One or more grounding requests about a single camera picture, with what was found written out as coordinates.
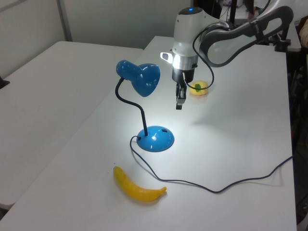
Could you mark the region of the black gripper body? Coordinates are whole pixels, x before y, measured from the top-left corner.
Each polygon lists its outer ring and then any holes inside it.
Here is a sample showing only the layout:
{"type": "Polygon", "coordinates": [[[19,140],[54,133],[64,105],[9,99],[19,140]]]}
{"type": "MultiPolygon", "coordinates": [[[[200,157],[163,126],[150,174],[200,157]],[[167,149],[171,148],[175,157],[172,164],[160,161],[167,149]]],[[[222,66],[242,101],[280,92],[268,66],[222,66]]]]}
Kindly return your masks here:
{"type": "Polygon", "coordinates": [[[172,79],[180,84],[190,83],[193,81],[195,69],[181,70],[172,67],[172,79]]]}

